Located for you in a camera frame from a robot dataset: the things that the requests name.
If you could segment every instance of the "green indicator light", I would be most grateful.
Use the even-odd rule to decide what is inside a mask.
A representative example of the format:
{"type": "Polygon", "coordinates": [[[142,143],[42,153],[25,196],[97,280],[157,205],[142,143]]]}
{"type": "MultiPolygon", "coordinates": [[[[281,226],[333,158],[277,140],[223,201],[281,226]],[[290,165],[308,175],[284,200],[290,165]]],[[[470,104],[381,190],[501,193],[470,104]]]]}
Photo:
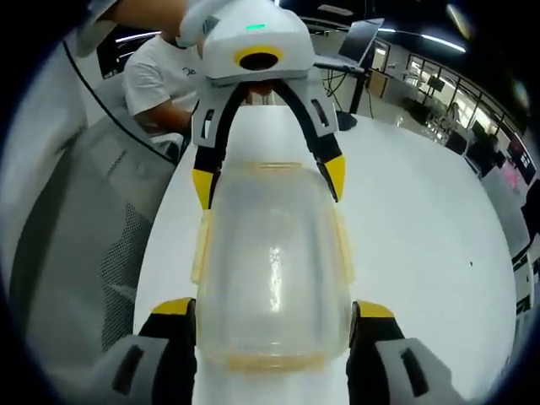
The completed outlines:
{"type": "Polygon", "coordinates": [[[254,25],[248,25],[246,27],[246,30],[260,30],[261,28],[265,28],[266,24],[254,24],[254,25]]]}

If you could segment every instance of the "black cable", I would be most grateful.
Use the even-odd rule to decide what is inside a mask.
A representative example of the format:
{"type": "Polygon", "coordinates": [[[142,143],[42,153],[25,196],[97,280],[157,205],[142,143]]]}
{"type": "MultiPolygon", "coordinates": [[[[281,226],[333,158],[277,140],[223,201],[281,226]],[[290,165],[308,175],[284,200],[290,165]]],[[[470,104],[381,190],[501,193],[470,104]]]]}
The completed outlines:
{"type": "Polygon", "coordinates": [[[69,63],[71,64],[71,66],[72,66],[73,70],[75,71],[75,73],[77,74],[78,78],[81,80],[84,87],[90,92],[92,97],[94,97],[94,100],[100,105],[100,107],[103,109],[105,114],[107,116],[109,116],[109,118],[116,124],[116,126],[119,127],[123,132],[125,132],[126,135],[128,137],[130,137],[131,139],[133,139],[135,142],[137,142],[140,145],[144,146],[146,149],[148,149],[153,154],[157,154],[161,159],[164,159],[164,160],[168,161],[169,163],[172,163],[174,166],[176,166],[176,162],[173,159],[169,158],[168,156],[165,156],[164,154],[162,154],[161,152],[159,152],[158,150],[156,150],[152,146],[145,143],[143,140],[139,139],[136,135],[134,135],[131,131],[129,131],[126,127],[124,127],[121,122],[118,121],[118,119],[109,111],[109,109],[105,106],[105,104],[103,104],[103,101],[101,101],[101,99],[98,97],[98,95],[94,92],[94,89],[92,89],[92,86],[90,86],[90,84],[86,81],[86,78],[84,78],[84,75],[81,73],[81,71],[79,70],[79,68],[77,66],[77,63],[73,59],[73,55],[69,51],[68,44],[66,44],[66,41],[63,40],[62,44],[64,46],[64,50],[66,51],[67,59],[69,60],[69,63]]]}
{"type": "Polygon", "coordinates": [[[328,97],[332,97],[334,96],[334,94],[336,93],[336,91],[338,91],[338,89],[341,87],[341,85],[343,84],[343,81],[345,80],[345,78],[347,77],[347,74],[345,73],[342,77],[341,77],[341,80],[339,81],[339,83],[337,84],[337,87],[335,89],[332,89],[332,92],[328,95],[328,97]]]}
{"type": "MultiPolygon", "coordinates": [[[[334,76],[332,79],[334,78],[342,78],[346,73],[342,73],[342,74],[339,74],[338,76],[334,76]]],[[[324,78],[322,81],[323,82],[327,82],[328,80],[330,80],[329,78],[324,78]]]]}
{"type": "Polygon", "coordinates": [[[365,87],[365,92],[368,94],[368,101],[370,102],[370,115],[371,119],[375,120],[375,117],[373,116],[373,110],[371,109],[371,94],[367,87],[365,87]]]}
{"type": "Polygon", "coordinates": [[[330,89],[329,89],[329,87],[325,86],[325,83],[324,83],[325,81],[328,82],[328,86],[330,86],[331,82],[330,82],[330,71],[329,70],[327,70],[327,78],[324,78],[322,80],[322,88],[326,91],[327,96],[328,96],[328,94],[330,93],[330,89]]]}
{"type": "Polygon", "coordinates": [[[332,81],[334,79],[334,72],[333,70],[327,70],[327,82],[328,82],[328,87],[326,88],[325,87],[325,90],[327,91],[327,97],[329,97],[329,94],[332,90],[332,81]]]}
{"type": "Polygon", "coordinates": [[[341,104],[339,104],[338,97],[335,94],[333,96],[334,96],[334,100],[337,103],[337,107],[339,108],[340,111],[343,111],[343,108],[341,107],[341,104]]]}

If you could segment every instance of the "mesh chair back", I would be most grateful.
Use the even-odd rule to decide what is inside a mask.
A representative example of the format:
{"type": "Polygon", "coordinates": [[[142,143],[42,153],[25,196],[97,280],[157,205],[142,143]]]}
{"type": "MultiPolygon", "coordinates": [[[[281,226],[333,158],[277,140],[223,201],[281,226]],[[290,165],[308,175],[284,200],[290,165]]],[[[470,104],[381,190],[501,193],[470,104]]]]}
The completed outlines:
{"type": "MultiPolygon", "coordinates": [[[[130,120],[121,118],[143,138],[130,120]]],[[[27,220],[9,301],[68,402],[101,354],[132,332],[144,250],[173,171],[105,117],[66,147],[27,220]]]]}

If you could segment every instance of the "window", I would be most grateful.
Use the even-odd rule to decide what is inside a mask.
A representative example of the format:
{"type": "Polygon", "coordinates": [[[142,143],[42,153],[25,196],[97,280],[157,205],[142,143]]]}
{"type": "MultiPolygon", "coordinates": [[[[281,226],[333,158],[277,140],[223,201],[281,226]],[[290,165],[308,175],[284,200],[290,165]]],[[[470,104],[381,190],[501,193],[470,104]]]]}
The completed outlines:
{"type": "Polygon", "coordinates": [[[495,135],[502,116],[502,110],[488,96],[482,94],[478,108],[471,120],[471,125],[478,122],[488,135],[495,135]]]}
{"type": "Polygon", "coordinates": [[[457,76],[446,69],[442,69],[439,78],[445,85],[441,91],[435,91],[433,96],[448,108],[456,92],[457,76]]]}
{"type": "Polygon", "coordinates": [[[371,63],[373,70],[384,71],[385,62],[390,51],[389,48],[387,44],[379,41],[375,42],[375,56],[373,57],[373,63],[371,63]]]}
{"type": "Polygon", "coordinates": [[[418,86],[423,65],[424,60],[419,57],[411,57],[407,67],[405,81],[413,86],[418,86]]]}
{"type": "Polygon", "coordinates": [[[462,127],[468,128],[469,122],[471,121],[471,118],[473,118],[474,107],[476,106],[478,97],[471,93],[466,86],[462,85],[462,83],[463,81],[460,82],[457,88],[454,102],[458,106],[460,124],[462,124],[462,127]]]}
{"type": "Polygon", "coordinates": [[[510,118],[508,118],[508,116],[505,117],[505,119],[503,120],[503,123],[509,128],[511,135],[517,136],[517,137],[519,136],[517,125],[513,121],[511,121],[510,118]]]}
{"type": "Polygon", "coordinates": [[[460,82],[460,87],[463,87],[471,98],[477,100],[480,98],[480,89],[474,84],[470,84],[467,80],[462,79],[460,82]]]}
{"type": "Polygon", "coordinates": [[[431,88],[428,86],[431,76],[439,76],[439,67],[433,63],[425,62],[424,67],[422,68],[422,73],[420,74],[421,83],[419,87],[425,93],[428,93],[431,90],[431,88]]]}
{"type": "Polygon", "coordinates": [[[496,135],[497,139],[499,139],[499,149],[507,150],[510,146],[510,134],[503,127],[499,127],[496,135]]]}

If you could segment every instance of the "laptop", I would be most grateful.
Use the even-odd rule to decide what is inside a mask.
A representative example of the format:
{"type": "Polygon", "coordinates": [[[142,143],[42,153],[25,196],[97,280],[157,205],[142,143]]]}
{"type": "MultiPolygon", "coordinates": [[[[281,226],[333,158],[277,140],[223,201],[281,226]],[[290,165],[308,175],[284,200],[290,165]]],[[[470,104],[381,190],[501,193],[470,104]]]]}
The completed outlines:
{"type": "Polygon", "coordinates": [[[345,72],[363,73],[364,69],[360,64],[371,48],[382,23],[384,23],[384,19],[366,19],[354,22],[345,35],[339,53],[334,57],[316,55],[315,66],[345,72]]]}

